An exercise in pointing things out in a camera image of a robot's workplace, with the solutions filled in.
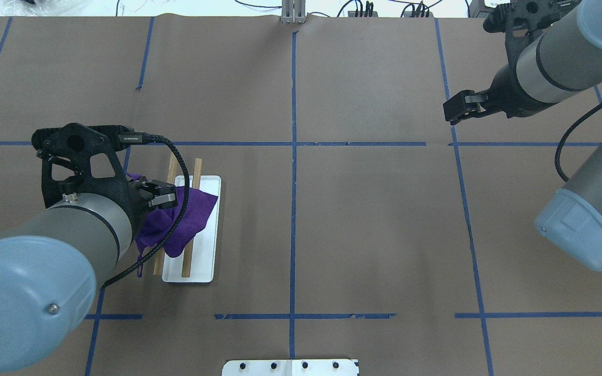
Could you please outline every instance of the wire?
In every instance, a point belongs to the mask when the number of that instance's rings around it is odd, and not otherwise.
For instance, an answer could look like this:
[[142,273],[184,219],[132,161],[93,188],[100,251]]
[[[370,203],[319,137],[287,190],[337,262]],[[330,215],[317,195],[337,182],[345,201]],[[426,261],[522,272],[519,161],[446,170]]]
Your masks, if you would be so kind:
[[339,10],[339,14],[336,17],[341,17],[341,13],[343,12],[343,10],[345,9],[345,7],[347,7],[347,5],[351,2],[355,2],[357,5],[357,9],[356,12],[359,12],[359,4],[362,5],[362,9],[363,9],[363,3],[361,2],[361,0],[348,0],[347,3],[344,3],[343,6],[341,7],[341,10]]
[[557,146],[557,152],[554,153],[554,167],[556,167],[557,173],[563,179],[563,181],[568,181],[569,180],[568,175],[566,175],[563,172],[563,169],[561,169],[561,149],[563,148],[563,145],[566,144],[566,140],[568,140],[568,137],[571,135],[571,133],[573,133],[573,131],[580,124],[582,124],[582,122],[584,122],[585,120],[589,119],[589,117],[591,117],[596,112],[599,112],[600,109],[602,109],[602,103],[600,103],[599,105],[597,105],[593,109],[590,109],[589,112],[587,112],[586,114],[584,114],[580,119],[577,119],[577,121],[574,122],[573,125],[571,125],[571,127],[568,128],[568,131],[566,131],[566,133],[564,133],[564,135],[561,137],[561,140],[559,141],[559,145]]
[[184,176],[184,197],[182,198],[182,206],[180,208],[180,211],[178,212],[178,217],[176,217],[176,219],[173,221],[173,224],[171,224],[171,227],[169,228],[169,232],[167,233],[167,235],[165,235],[162,241],[160,241],[155,247],[153,247],[153,249],[150,250],[150,252],[146,253],[139,261],[135,262],[132,266],[127,267],[125,271],[121,272],[117,276],[114,276],[113,278],[110,278],[110,280],[107,280],[105,283],[103,283],[103,286],[101,286],[101,288],[107,288],[108,286],[116,283],[117,281],[127,276],[129,273],[138,269],[138,267],[143,265],[144,262],[150,260],[151,257],[153,257],[153,255],[155,255],[158,252],[158,250],[160,250],[164,246],[164,244],[169,240],[177,226],[180,224],[180,221],[184,216],[184,212],[186,212],[187,210],[187,202],[189,201],[189,171],[187,171],[187,166],[184,164],[182,155],[173,145],[173,143],[170,142],[170,140],[165,138],[164,136],[152,135],[152,138],[153,142],[155,143],[167,145],[167,147],[170,148],[171,152],[178,160],[178,165],[182,170],[182,176]]
[[404,7],[403,10],[401,11],[401,17],[403,17],[404,15],[406,15],[406,9],[408,9],[408,7],[415,8],[415,4],[409,3],[408,5],[406,5],[406,7]]
[[268,9],[282,9],[282,6],[278,5],[277,7],[275,6],[269,6],[269,5],[252,5],[252,4],[248,4],[248,3],[244,3],[244,2],[240,2],[239,0],[234,0],[234,2],[239,3],[240,5],[244,5],[246,7],[253,7],[253,8],[268,8]]

